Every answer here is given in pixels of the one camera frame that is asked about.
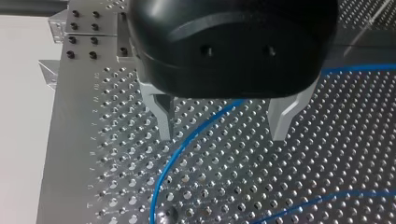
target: blue cable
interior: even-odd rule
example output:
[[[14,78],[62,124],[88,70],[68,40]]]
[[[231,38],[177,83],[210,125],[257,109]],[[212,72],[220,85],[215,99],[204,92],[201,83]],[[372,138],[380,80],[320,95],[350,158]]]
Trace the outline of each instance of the blue cable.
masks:
[[[396,64],[394,63],[389,63],[389,64],[365,64],[365,65],[355,65],[355,66],[347,66],[347,67],[341,67],[341,68],[326,68],[321,71],[322,75],[329,75],[330,73],[339,73],[339,72],[359,72],[359,71],[378,71],[378,70],[396,70]],[[158,200],[158,195],[160,193],[161,185],[163,184],[163,181],[165,180],[166,175],[168,174],[169,170],[173,166],[173,164],[176,162],[180,154],[184,151],[184,149],[189,145],[189,143],[201,132],[203,131],[210,123],[227,113],[228,111],[232,110],[234,106],[239,106],[243,103],[243,100],[236,100],[232,104],[227,105],[224,107],[220,112],[218,112],[216,115],[212,116],[210,119],[206,120],[204,123],[202,123],[200,126],[198,126],[197,129],[195,129],[181,144],[180,148],[173,154],[171,157],[171,160],[165,165],[163,168],[163,172],[161,173],[160,177],[157,180],[153,195],[152,195],[152,200],[151,200],[151,206],[150,206],[150,212],[149,212],[149,223],[150,224],[155,224],[155,205]],[[396,196],[396,191],[390,191],[390,192],[370,192],[370,191],[359,191],[359,190],[349,190],[349,191],[341,191],[338,193],[334,194],[329,194],[327,196],[323,196],[322,198],[317,198],[314,200],[311,200],[307,203],[301,203],[299,205],[295,205],[292,208],[289,208],[287,210],[284,210],[283,212],[279,212],[273,216],[270,217],[265,217],[262,218],[258,221],[254,221],[253,224],[260,224],[264,221],[269,221],[277,217],[283,217],[288,213],[293,212],[294,210],[297,210],[300,207],[312,205],[315,203],[318,203],[319,201],[327,201],[330,200],[334,197],[337,196],[347,196],[347,195],[362,195],[362,196],[370,196],[370,197],[388,197],[388,196]]]
[[[298,205],[294,205],[293,207],[289,208],[289,209],[285,209],[282,212],[276,213],[270,217],[264,217],[262,219],[256,220],[251,222],[251,224],[262,224],[263,222],[267,222],[267,221],[271,221],[277,217],[283,217],[287,214],[290,214],[292,212],[294,212],[295,210],[298,210],[300,207],[307,207],[309,205],[313,205],[316,203],[319,203],[320,201],[329,201],[335,197],[346,197],[346,196],[361,196],[361,197],[391,197],[391,196],[396,196],[396,191],[392,190],[392,191],[378,191],[378,192],[374,192],[374,191],[368,191],[368,190],[346,190],[346,191],[340,191],[337,193],[332,193],[332,194],[328,194],[325,195],[323,197],[319,197],[316,199],[313,199],[311,201],[308,201],[306,203],[300,203]]]
[[[225,106],[222,110],[220,110],[217,114],[212,116],[210,119],[207,119],[204,123],[202,123],[198,128],[196,128],[185,140],[181,143],[181,146],[178,150],[175,151],[171,160],[165,165],[163,168],[163,172],[161,173],[160,177],[157,180],[157,184],[155,185],[154,193],[152,194],[151,199],[151,206],[149,210],[149,223],[155,224],[155,205],[157,203],[158,194],[160,193],[161,185],[165,180],[166,175],[168,174],[169,170],[172,168],[173,164],[176,162],[177,158],[180,154],[186,149],[189,143],[199,134],[201,133],[209,124],[211,124],[216,119],[220,118],[225,113],[231,111],[235,106],[239,106],[243,103],[243,100],[236,100],[232,104]]]

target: white wall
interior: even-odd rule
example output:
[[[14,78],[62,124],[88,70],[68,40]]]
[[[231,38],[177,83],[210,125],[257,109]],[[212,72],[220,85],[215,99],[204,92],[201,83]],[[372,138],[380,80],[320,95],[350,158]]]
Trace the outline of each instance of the white wall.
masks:
[[[37,60],[61,47],[46,18],[0,16],[0,223],[35,223],[54,96]]]

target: metal bracket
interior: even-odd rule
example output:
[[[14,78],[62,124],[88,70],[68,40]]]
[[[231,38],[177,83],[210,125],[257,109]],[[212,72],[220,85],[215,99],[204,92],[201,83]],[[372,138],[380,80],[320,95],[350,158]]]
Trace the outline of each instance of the metal bracket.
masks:
[[[286,139],[291,120],[308,105],[317,83],[318,79],[298,94],[271,99],[268,106],[268,123],[274,141]]]
[[[43,77],[46,80],[47,85],[51,89],[55,90],[56,83],[58,81],[59,66],[61,62],[58,60],[39,60],[38,64],[40,65]]]
[[[157,118],[160,138],[164,141],[171,140],[174,127],[173,117],[175,116],[174,98],[152,85],[145,74],[143,62],[140,59],[135,57],[134,61],[143,103]]]
[[[65,9],[49,17],[49,28],[52,33],[53,42],[62,44],[64,42],[64,30],[66,27],[68,9]]]

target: metal table surface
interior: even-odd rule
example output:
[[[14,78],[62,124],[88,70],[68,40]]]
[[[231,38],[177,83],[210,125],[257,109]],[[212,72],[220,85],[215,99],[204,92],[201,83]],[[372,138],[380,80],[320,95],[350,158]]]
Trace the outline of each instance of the metal table surface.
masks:
[[[69,23],[85,20],[95,4],[105,15],[100,27],[114,19],[109,11],[126,5],[73,4],[84,5],[78,5],[82,17],[69,16]],[[71,32],[77,44],[64,42],[37,224],[148,223],[154,183],[173,151],[231,100],[176,99],[175,138],[161,142],[134,64],[117,62],[110,27],[96,34],[83,28],[88,23]],[[66,56],[69,50],[75,59]],[[163,184],[158,211],[174,208],[178,223],[249,223],[319,195],[395,190],[395,85],[394,71],[323,76],[284,142],[271,140],[269,100],[246,100],[182,154]],[[395,213],[396,197],[350,196],[269,223],[394,223]]]

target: aluminum breadboard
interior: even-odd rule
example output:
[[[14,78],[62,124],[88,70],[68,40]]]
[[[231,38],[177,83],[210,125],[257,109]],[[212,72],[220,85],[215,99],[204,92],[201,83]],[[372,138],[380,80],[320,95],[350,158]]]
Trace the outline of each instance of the aluminum breadboard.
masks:
[[[98,2],[100,19],[84,5],[68,20],[80,20],[81,29],[76,44],[64,42],[37,224],[148,223],[155,181],[172,153],[231,102],[176,99],[175,138],[161,142],[134,64],[116,61],[111,13],[127,3]],[[89,31],[93,21],[106,29]],[[249,223],[319,195],[396,190],[395,85],[390,71],[322,77],[284,142],[271,141],[269,100],[246,100],[185,150],[157,211],[173,209],[178,223]],[[394,223],[395,213],[396,197],[350,196],[269,223]]]
[[[122,81],[135,76],[102,75],[101,88],[115,93],[103,94],[99,103],[106,106],[98,107],[106,116],[98,120],[99,217],[147,223],[153,184],[180,140],[230,101],[178,99],[177,137],[161,143],[138,84]],[[160,205],[175,207],[180,223],[248,223],[339,190],[392,190],[395,84],[387,72],[323,78],[281,143],[271,141],[268,101],[247,100],[187,148],[163,185]],[[395,206],[392,199],[340,198],[277,223],[391,223]]]

